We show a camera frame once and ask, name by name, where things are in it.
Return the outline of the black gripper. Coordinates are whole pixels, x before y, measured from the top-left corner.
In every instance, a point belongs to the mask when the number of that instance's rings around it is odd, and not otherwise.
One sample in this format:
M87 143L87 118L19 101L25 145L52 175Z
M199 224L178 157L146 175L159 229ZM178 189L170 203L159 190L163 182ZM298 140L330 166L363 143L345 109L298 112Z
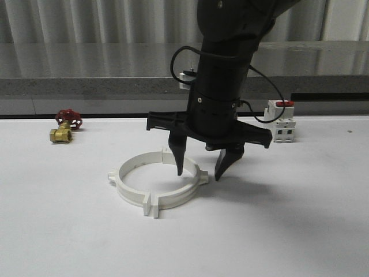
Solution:
M186 111L150 112L146 129L170 132L168 145L175 159L177 175L183 173L187 138L205 142L210 150L221 149L214 177L218 181L225 171L244 154L244 144L268 148L271 131L238 121L236 109L239 98L214 100L192 88Z

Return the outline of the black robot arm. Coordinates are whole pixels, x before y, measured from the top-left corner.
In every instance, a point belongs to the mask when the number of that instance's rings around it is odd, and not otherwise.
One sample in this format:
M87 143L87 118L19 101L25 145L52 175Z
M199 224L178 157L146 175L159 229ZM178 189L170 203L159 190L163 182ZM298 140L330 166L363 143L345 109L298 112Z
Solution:
M203 41L196 77L189 82L187 109L151 112L146 125L169 131L168 145L179 173L190 137L205 142L208 151L220 150L216 179L243 156L245 143L269 147L271 131L238 121L236 110L242 102L242 82L261 39L293 5L294 1L198 2Z

